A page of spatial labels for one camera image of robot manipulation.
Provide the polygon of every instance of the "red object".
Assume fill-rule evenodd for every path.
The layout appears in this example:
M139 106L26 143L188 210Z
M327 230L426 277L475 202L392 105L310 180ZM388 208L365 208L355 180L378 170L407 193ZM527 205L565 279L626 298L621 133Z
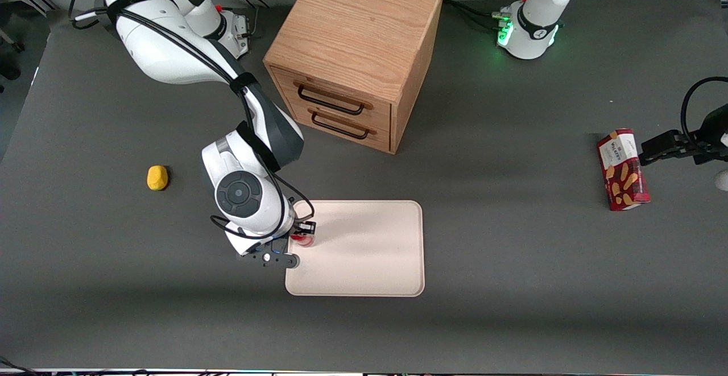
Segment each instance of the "red object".
M312 235L298 235L293 234L291 239L296 242L299 246L312 246L314 245L314 237Z
M609 209L624 211L650 202L632 130L614 130L597 145Z

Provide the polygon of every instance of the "black metal handle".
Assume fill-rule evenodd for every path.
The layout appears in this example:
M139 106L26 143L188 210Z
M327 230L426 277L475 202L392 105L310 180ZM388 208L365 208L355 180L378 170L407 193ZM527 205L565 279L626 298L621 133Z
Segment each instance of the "black metal handle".
M324 106L324 107L328 107L328 108L336 110L336 111L340 111L341 113L351 114L351 116L358 116L358 115L362 114L362 111L364 111L364 104L359 104L359 109L351 110L351 109L346 109L344 107L336 106L336 104L331 104L331 103L325 102L323 100L319 100L317 98L305 96L303 85L299 86L299 98L302 98L305 101L309 101L313 104L318 104L319 106Z
M350 133L350 132L348 132L348 131L346 131L346 130L341 130L341 129L340 129L340 128L338 128L338 127L333 127L333 126L331 126L331 125L327 125L326 123L322 123L322 122L317 122L317 121L316 121L316 115L317 115L317 114L318 114L318 113L313 113L313 114L311 114L311 121L312 121L312 122L313 122L313 123L314 123L315 125L319 125L319 126L321 126L321 127L324 127L324 128L328 128L328 130L331 130L331 131L335 131L335 132L337 132L337 133L341 133L341 134L343 134L343 135L348 135L348 137L351 137L351 138L356 138L356 140L364 140L364 139L365 139L365 138L367 137L367 135L369 135L369 130L364 130L364 134L362 134L362 135L358 135L358 134Z

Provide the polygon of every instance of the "wooden drawer cabinet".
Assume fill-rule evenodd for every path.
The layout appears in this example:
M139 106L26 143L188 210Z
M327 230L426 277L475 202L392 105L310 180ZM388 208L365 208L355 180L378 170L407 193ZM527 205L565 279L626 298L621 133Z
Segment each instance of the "wooden drawer cabinet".
M263 62L296 122L396 153L442 0L298 0Z

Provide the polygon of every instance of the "yellow sponge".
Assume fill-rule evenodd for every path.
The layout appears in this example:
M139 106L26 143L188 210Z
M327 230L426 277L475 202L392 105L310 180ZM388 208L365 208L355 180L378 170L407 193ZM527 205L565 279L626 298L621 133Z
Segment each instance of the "yellow sponge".
M161 191L169 184L169 175L164 166L151 166L146 174L146 185L154 191Z

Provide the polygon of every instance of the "table surface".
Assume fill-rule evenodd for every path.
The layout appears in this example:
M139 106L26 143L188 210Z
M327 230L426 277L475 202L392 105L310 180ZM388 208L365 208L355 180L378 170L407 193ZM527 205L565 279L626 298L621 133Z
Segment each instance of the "table surface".
M287 11L260 13L242 59L278 104L262 57ZM303 129L281 175L312 199L423 210L423 294L357 299L289 295L208 220L200 150L243 117L226 86L149 80L101 29L59 19L0 163L0 352L34 367L725 374L725 165L653 164L653 202L613 213L595 148L619 127L677 128L687 89L725 75L718 0L573 0L564 20L519 61L444 8L395 156ZM705 86L689 122L724 100ZM172 184L151 192L159 163Z

